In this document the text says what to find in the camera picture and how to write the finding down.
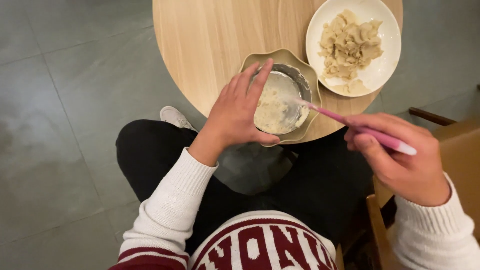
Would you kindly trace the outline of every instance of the white plate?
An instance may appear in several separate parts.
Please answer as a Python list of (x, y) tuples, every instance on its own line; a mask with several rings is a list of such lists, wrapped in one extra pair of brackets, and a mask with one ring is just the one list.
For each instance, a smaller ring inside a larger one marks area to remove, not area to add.
[(326, 79), (325, 87), (332, 92), (347, 97), (359, 97), (367, 95), (384, 85), (392, 76), (400, 58), (401, 35), (398, 23), (388, 7), (380, 0), (328, 0), (318, 8), (308, 25), (305, 46), (309, 64), (318, 74), (318, 79), (322, 76), (325, 65), (325, 56), (319, 56), (320, 39), (324, 30), (325, 23), (330, 24), (337, 14), (344, 9), (349, 9), (357, 16), (358, 23), (369, 22), (372, 19), (383, 21), (378, 29), (378, 36), (382, 39), (382, 50), (384, 53), (377, 59), (372, 60), (365, 70), (358, 70), (358, 77), (363, 81), (363, 85), (370, 92), (361, 93), (343, 93), (335, 91), (329, 86), (346, 84), (340, 78)]

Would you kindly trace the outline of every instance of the maroon stripe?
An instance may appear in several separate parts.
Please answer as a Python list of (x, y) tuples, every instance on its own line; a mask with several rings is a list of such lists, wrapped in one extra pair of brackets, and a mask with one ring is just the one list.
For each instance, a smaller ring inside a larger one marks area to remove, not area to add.
[(176, 257), (179, 257), (181, 259), (184, 259), (185, 262), (188, 263), (188, 256), (187, 255), (178, 255), (177, 253), (175, 253), (173, 251), (170, 251), (170, 250), (167, 250), (167, 249), (164, 249), (164, 248), (160, 248), (160, 247), (146, 247), (146, 246), (135, 247), (135, 248), (125, 250), (124, 252), (122, 252), (120, 254), (119, 259), (117, 261), (120, 261), (120, 260), (124, 259), (125, 257), (133, 255), (135, 253), (146, 252), (146, 251), (154, 251), (154, 252), (157, 252), (157, 253), (160, 253), (160, 254), (163, 254), (163, 255), (176, 256)]
[(118, 263), (108, 270), (185, 270), (179, 261), (153, 255), (141, 255), (126, 262)]
[(210, 239), (210, 241), (208, 241), (208, 243), (203, 247), (202, 251), (200, 252), (200, 254), (198, 255), (197, 259), (195, 260), (195, 263), (193, 264), (193, 267), (192, 267), (192, 270), (195, 270), (200, 262), (200, 259), (203, 258), (208, 250), (207, 247), (211, 247), (215, 242), (217, 242), (218, 240), (220, 240), (220, 238), (222, 238), (223, 236), (225, 236), (226, 234), (238, 229), (238, 228), (241, 228), (241, 227), (245, 227), (245, 226), (249, 226), (249, 225), (259, 225), (259, 224), (282, 224), (282, 225), (290, 225), (290, 226), (293, 226), (293, 227), (297, 227), (299, 229), (302, 229), (302, 230), (305, 230), (307, 232), (309, 232), (311, 235), (313, 235), (313, 237), (315, 237), (320, 243), (322, 241), (320, 241), (320, 239), (317, 237), (317, 235), (315, 233), (313, 233), (310, 229), (296, 223), (296, 222), (293, 222), (293, 221), (286, 221), (286, 220), (281, 220), (281, 219), (251, 219), (251, 220), (246, 220), (246, 221), (241, 221), (239, 223), (235, 223), (233, 225), (230, 225), (228, 226), (227, 228), (219, 231), (217, 234), (215, 234), (212, 239)]

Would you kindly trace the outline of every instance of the pink spatula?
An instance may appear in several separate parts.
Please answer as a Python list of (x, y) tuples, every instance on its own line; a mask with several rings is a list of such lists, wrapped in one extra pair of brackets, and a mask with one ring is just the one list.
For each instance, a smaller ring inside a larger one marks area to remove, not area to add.
[[(300, 98), (293, 98), (293, 99), (297, 103), (299, 103), (300, 105), (304, 105), (311, 110), (315, 110), (315, 111), (317, 111), (317, 112), (319, 112), (319, 113), (321, 113), (325, 116), (328, 116), (328, 117), (332, 118), (333, 120), (336, 120), (337, 122), (340, 122), (344, 125), (347, 125), (345, 123), (345, 121), (343, 120), (343, 116), (341, 116), (339, 114), (336, 114), (334, 112), (331, 112), (331, 111), (323, 109), (323, 108), (319, 108), (319, 107), (315, 106), (314, 104), (311, 104), (310, 102), (304, 101)], [(415, 148), (413, 148), (410, 145), (406, 144), (405, 142), (403, 142), (403, 141), (401, 141), (401, 140), (399, 140), (395, 137), (392, 137), (390, 135), (387, 135), (383, 132), (371, 129), (369, 127), (362, 127), (362, 126), (355, 127), (355, 129), (357, 129), (361, 133), (368, 133), (368, 134), (372, 135), (373, 137), (375, 137), (375, 139), (377, 139), (377, 141), (379, 143), (381, 143), (382, 145), (384, 145), (388, 148), (391, 148), (395, 151), (398, 151), (400, 153), (404, 153), (404, 154), (407, 154), (407, 155), (411, 155), (411, 156), (415, 156), (417, 154), (417, 150)]]

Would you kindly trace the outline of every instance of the hand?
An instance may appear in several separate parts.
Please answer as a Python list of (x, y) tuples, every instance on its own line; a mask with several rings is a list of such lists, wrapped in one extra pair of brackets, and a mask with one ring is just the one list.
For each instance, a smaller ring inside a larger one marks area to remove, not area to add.
[(223, 87), (205, 126), (189, 148), (189, 153), (199, 162), (213, 166), (220, 153), (231, 145), (246, 142), (276, 144), (280, 141), (275, 135), (259, 131), (253, 123), (253, 115), (272, 70), (273, 60), (265, 62), (249, 89), (250, 80), (258, 66), (258, 62), (249, 66)]
[[(439, 206), (450, 198), (450, 185), (442, 169), (438, 140), (419, 126), (386, 113), (345, 117), (347, 147), (360, 151), (377, 177), (397, 195), (422, 206)], [(367, 126), (396, 137), (417, 150), (415, 156), (388, 152), (369, 134), (355, 126)]]

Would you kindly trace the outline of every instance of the white sweater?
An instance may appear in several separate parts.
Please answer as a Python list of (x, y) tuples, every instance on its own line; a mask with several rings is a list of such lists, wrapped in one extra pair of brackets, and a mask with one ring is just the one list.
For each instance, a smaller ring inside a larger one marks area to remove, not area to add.
[[(196, 161), (186, 149), (140, 205), (123, 235), (112, 270), (333, 269), (335, 247), (298, 219), (278, 211), (252, 211), (221, 225), (195, 251), (184, 252), (207, 183), (217, 167)], [(394, 251), (410, 269), (480, 270), (473, 221), (452, 187), (450, 200), (422, 207), (397, 197)]]

